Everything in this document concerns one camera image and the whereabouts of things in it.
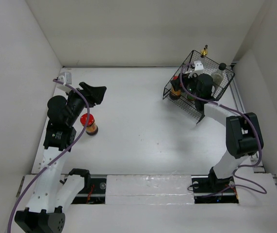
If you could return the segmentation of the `red lid sauce jar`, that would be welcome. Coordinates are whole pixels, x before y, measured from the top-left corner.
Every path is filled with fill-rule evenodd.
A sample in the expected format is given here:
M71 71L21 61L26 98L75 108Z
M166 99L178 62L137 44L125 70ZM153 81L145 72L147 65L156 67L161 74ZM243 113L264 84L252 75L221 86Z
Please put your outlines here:
M178 76L174 76L170 81L171 90L170 90L170 99L178 100L181 96L181 88L180 88L180 79Z
M89 119L87 119L88 114L83 114L80 118L80 122L82 126L86 125L86 133L90 136L94 136L98 133L98 127L95 122L95 118L92 114L90 114Z

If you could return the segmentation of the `yellow cap sauce bottle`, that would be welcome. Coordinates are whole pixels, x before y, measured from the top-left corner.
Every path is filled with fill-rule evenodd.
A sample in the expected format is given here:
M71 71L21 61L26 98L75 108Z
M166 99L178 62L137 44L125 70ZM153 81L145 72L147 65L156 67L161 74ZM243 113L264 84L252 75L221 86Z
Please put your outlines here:
M189 93L191 93L190 95L189 94L186 95L187 100L188 101L194 101L195 98L193 97L193 90L192 90L192 88L190 86L187 86L187 90L188 90Z

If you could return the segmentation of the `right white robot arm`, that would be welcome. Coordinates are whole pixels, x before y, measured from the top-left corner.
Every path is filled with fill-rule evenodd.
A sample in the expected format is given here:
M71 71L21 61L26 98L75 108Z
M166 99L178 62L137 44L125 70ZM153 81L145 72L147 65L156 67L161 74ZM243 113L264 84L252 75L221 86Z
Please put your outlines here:
M183 73L173 77L172 88L192 96L203 107L205 116L226 127L227 150L221 160L210 169L206 185L215 193L234 188L236 184L227 187L225 185L236 176L236 171L241 167L256 167L262 160L264 142L257 115L242 113L212 99L195 96L186 89L184 80Z

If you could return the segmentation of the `glass oil bottle gold spout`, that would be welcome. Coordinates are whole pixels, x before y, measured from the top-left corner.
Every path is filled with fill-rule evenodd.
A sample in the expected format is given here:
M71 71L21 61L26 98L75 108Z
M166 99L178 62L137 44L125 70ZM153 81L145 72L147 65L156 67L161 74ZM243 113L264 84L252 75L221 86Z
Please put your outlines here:
M208 55L208 45L205 45L204 48L200 52L200 61L201 63L205 63L205 58Z

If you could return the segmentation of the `black cap sauce bottle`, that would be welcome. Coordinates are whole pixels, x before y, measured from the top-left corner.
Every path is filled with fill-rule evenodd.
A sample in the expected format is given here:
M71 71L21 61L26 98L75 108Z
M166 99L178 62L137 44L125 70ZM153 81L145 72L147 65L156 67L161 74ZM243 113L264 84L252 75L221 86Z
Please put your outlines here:
M223 73L226 67L227 65L225 63L220 63L218 69L211 74L212 81L218 86L220 86L221 82L224 79Z

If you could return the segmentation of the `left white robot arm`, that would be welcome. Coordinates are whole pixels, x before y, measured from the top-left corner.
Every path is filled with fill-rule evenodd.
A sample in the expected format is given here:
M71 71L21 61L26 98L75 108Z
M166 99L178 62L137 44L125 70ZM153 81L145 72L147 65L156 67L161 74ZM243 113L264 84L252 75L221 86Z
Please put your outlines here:
M7 231L11 232L15 222L26 233L60 233L65 225L65 211L79 192L87 192L91 188L90 173L86 169L73 169L62 187L59 180L65 162L72 147L81 138L76 134L74 123L83 109L99 105L104 99L107 88L93 87L81 82L75 89L61 81L57 84L67 87L68 97L54 96L48 103L48 124L44 152L40 171L21 192L20 202L27 190L33 185L33 194L24 210L13 208Z

